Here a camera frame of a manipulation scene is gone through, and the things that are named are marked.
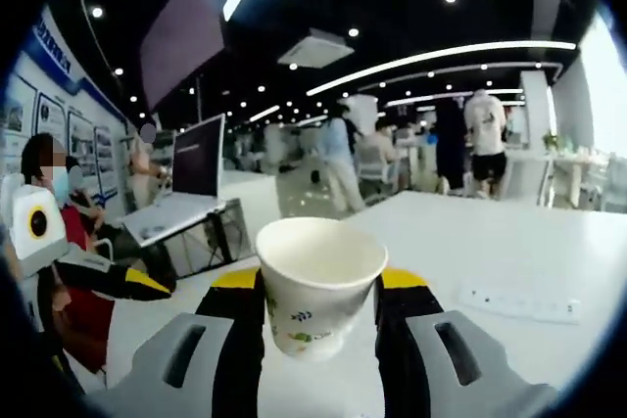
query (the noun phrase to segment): open laptop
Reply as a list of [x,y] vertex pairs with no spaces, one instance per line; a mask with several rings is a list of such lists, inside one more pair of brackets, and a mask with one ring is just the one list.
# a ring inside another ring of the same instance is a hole
[[196,225],[219,209],[223,134],[224,115],[218,115],[174,137],[172,190],[121,220],[140,247]]

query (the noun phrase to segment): ceiling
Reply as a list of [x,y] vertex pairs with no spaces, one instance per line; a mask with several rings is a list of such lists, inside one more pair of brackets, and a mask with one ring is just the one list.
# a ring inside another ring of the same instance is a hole
[[[102,19],[92,19],[95,33],[110,67],[123,68],[115,77],[105,65],[89,33],[79,0],[50,0],[51,9],[69,46],[90,76],[135,123],[146,111],[141,89],[138,50],[152,21],[168,0],[85,0],[105,11]],[[229,126],[273,105],[281,110],[269,119],[320,115],[320,108],[336,102],[344,92],[356,93],[372,83],[421,71],[501,61],[552,61],[568,65],[576,53],[550,50],[508,50],[472,53],[417,63],[387,70],[332,88],[313,97],[313,87],[346,74],[406,56],[453,46],[501,40],[530,39],[537,0],[243,0],[225,26],[227,47],[209,60],[198,75],[201,83],[203,116],[231,111]],[[559,0],[555,26],[550,37],[578,42],[594,12],[595,0]],[[310,27],[345,38],[356,52],[321,70],[289,70],[276,61]],[[348,30],[359,29],[356,38]],[[379,99],[379,106],[390,100],[473,90],[493,81],[493,88],[519,86],[519,69],[471,70],[434,78],[408,79],[366,93]],[[158,106],[164,127],[178,128],[196,122],[197,96],[188,93],[195,77],[182,83]],[[258,91],[263,85],[265,92]],[[130,103],[129,97],[139,97]],[[247,103],[246,108],[240,102]],[[285,103],[293,102],[287,108]],[[300,109],[294,116],[294,109]],[[388,113],[394,117],[396,112]]]

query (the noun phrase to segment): chair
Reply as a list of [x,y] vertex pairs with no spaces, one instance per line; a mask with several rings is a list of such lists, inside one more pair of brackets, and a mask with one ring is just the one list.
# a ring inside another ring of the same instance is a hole
[[615,154],[609,157],[600,199],[600,210],[627,213],[627,159]]
[[509,158],[498,199],[546,206],[552,175],[552,160]]
[[384,200],[398,191],[398,171],[395,171],[394,165],[398,165],[398,162],[387,163],[378,147],[358,146],[358,179],[375,183],[377,190],[387,190],[376,191],[373,195],[365,198],[367,204]]

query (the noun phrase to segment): white paper cup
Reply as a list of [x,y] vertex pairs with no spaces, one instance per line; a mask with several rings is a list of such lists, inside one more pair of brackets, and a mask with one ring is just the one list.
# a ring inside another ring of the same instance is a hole
[[285,354],[323,360],[351,331],[388,254],[346,222],[277,220],[257,236],[272,336]]

